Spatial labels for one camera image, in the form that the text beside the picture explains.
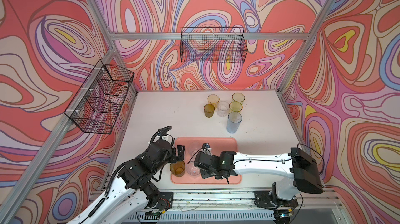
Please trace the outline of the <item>pink plastic tray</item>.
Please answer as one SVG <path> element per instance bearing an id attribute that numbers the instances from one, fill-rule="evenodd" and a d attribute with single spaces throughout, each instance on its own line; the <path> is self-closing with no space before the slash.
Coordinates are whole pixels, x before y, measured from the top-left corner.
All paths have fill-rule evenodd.
<path id="1" fill-rule="evenodd" d="M 182 177 L 176 177 L 171 175 L 171 181 L 174 184 L 240 184 L 242 177 L 241 176 L 230 176 L 229 181 L 226 180 L 216 180 L 214 177 L 203 179 L 201 175 L 197 177 L 190 176 L 186 167 L 188 164 L 194 164 L 195 154 L 193 156 L 189 156 L 187 147 L 192 142 L 200 142 L 202 144 L 208 143 L 210 145 L 210 153 L 213 155 L 219 156 L 223 151 L 238 151 L 238 145 L 236 139 L 231 137 L 179 137 L 176 140 L 177 145 L 185 146 L 185 174 Z"/>

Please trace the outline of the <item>clear glass tumbler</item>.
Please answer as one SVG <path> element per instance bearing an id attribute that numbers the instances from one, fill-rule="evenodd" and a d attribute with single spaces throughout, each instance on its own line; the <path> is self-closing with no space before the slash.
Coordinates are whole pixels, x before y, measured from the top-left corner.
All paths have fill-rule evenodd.
<path id="1" fill-rule="evenodd" d="M 187 152 L 189 156 L 193 156 L 198 150 L 202 150 L 202 143 L 200 142 L 192 142 L 187 147 Z"/>
<path id="2" fill-rule="evenodd" d="M 190 176 L 193 176 L 193 177 L 197 177 L 201 174 L 200 169 L 198 167 L 194 166 L 193 164 L 188 164 L 186 167 L 186 171 Z"/>

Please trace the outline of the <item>dark olive dotted glass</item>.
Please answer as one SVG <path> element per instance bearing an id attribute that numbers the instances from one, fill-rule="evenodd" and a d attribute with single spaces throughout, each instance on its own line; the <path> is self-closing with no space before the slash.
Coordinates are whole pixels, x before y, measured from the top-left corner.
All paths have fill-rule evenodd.
<path id="1" fill-rule="evenodd" d="M 176 163 L 170 164 L 170 172 L 173 176 L 182 177 L 185 174 L 185 162 L 177 161 Z"/>

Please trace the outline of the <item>clear glass tumbler front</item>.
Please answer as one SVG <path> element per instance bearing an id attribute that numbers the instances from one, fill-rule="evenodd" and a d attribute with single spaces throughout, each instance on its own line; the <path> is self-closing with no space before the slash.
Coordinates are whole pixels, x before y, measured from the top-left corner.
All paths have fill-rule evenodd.
<path id="1" fill-rule="evenodd" d="M 198 167 L 194 166 L 193 164 L 188 164 L 186 167 L 186 171 L 190 176 L 193 176 L 193 177 L 197 177 L 201 174 L 200 169 Z"/>

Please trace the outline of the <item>small dark amber glass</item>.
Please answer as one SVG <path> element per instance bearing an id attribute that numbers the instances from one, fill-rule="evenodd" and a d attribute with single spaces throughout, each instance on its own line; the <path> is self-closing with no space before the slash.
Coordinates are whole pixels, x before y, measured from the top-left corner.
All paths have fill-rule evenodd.
<path id="1" fill-rule="evenodd" d="M 213 104 L 206 104 L 204 106 L 204 114 L 207 118 L 211 118 L 215 112 L 215 106 Z"/>

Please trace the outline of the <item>amber glass tumbler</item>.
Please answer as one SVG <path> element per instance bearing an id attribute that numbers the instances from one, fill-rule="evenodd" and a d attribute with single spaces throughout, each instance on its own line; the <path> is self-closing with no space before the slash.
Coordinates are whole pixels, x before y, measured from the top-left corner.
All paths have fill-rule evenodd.
<path id="1" fill-rule="evenodd" d="M 212 104 L 215 108 L 217 108 L 218 103 L 220 102 L 220 98 L 216 94 L 211 94 L 207 97 L 207 101 L 209 104 Z"/>

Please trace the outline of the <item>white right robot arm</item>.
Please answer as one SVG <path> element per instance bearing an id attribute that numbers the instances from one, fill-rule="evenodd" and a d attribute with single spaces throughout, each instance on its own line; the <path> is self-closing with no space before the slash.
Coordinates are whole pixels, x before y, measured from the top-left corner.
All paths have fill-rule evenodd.
<path id="1" fill-rule="evenodd" d="M 231 176 L 262 174 L 280 176 L 272 184 L 272 201 L 291 201 L 298 193 L 321 194 L 323 183 L 317 162 L 298 147 L 278 155 L 250 155 L 234 151 L 221 152 L 219 156 L 203 150 L 196 154 L 193 165 L 203 179 L 210 177 L 228 181 Z"/>

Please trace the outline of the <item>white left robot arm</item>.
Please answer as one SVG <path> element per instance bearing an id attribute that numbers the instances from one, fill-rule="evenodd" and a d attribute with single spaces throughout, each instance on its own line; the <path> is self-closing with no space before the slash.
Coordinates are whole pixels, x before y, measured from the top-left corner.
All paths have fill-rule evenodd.
<path id="1" fill-rule="evenodd" d="M 165 203 L 152 180 L 166 164 L 183 161 L 185 147 L 174 146 L 175 139 L 169 134 L 157 137 L 144 152 L 120 164 L 105 191 L 70 223 L 120 224 L 135 212 Z"/>

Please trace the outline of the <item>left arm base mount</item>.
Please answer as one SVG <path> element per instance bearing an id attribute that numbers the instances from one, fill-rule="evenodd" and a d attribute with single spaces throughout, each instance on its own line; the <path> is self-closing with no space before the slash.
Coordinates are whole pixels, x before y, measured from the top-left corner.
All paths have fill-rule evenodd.
<path id="1" fill-rule="evenodd" d="M 173 206 L 174 193 L 172 191 L 160 192 L 150 198 L 146 209 L 168 210 Z"/>

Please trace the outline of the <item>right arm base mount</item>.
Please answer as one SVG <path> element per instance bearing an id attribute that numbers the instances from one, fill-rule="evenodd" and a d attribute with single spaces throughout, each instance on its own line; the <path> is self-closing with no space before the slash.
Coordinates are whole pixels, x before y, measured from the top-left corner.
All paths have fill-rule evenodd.
<path id="1" fill-rule="evenodd" d="M 296 198 L 289 201 L 277 197 L 275 189 L 254 192 L 254 204 L 259 208 L 275 210 L 278 208 L 296 208 L 299 206 Z"/>

